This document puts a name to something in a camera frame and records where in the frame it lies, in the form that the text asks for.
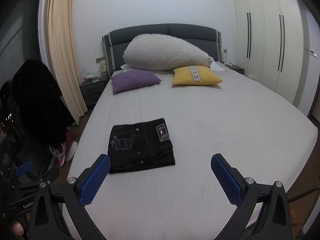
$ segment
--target white pillow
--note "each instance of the white pillow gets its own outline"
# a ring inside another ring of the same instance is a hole
[[[169,70],[185,66],[210,67],[214,61],[191,43],[163,34],[141,34],[124,51],[124,62],[146,70]]]
[[[129,66],[128,64],[123,64],[120,68],[121,68],[123,71],[128,71],[128,70],[134,70],[134,69],[136,69],[136,68],[134,68],[134,67]]]
[[[131,67],[129,66],[128,64],[123,64],[121,67],[120,67],[123,71],[129,71],[129,70],[135,70],[137,68],[135,67]],[[168,74],[168,73],[171,73],[172,70],[148,70],[150,72],[152,72],[153,74]]]
[[[211,63],[210,69],[212,71],[226,71],[224,68],[220,67],[218,63],[216,63],[215,61]]]

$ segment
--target blue gripper pad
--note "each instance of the blue gripper pad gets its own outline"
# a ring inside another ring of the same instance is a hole
[[[230,203],[236,206],[240,206],[242,203],[241,187],[231,174],[232,168],[221,156],[221,154],[215,154],[214,156],[212,156],[211,169],[217,177]]]
[[[33,163],[32,162],[27,162],[23,165],[20,165],[19,167],[16,168],[14,174],[16,177],[21,177],[24,174],[26,174],[28,171],[33,170]]]
[[[108,155],[105,155],[80,188],[79,202],[82,207],[91,204],[102,182],[109,173],[110,167],[110,158]]]

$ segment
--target beige curtain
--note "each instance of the beige curtain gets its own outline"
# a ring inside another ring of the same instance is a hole
[[[73,47],[72,0],[47,0],[45,24],[48,50],[57,83],[76,123],[87,111],[79,84],[79,69]]]

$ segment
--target wardrobe door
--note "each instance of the wardrobe door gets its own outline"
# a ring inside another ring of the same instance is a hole
[[[265,53],[259,83],[276,91],[280,67],[282,26],[279,0],[262,0],[265,21]]]
[[[236,61],[243,69],[248,67],[249,59],[249,7],[248,0],[235,0],[236,7]]]
[[[302,67],[302,20],[297,0],[279,0],[279,2],[284,27],[284,49],[276,93],[292,103]]]
[[[249,46],[249,63],[247,74],[259,81],[262,71],[265,51],[265,20],[262,0],[248,0],[249,23],[251,26],[251,43]]]

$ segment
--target purple pillow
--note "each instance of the purple pillow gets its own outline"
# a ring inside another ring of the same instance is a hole
[[[159,84],[161,79],[147,70],[129,70],[111,77],[113,94]]]

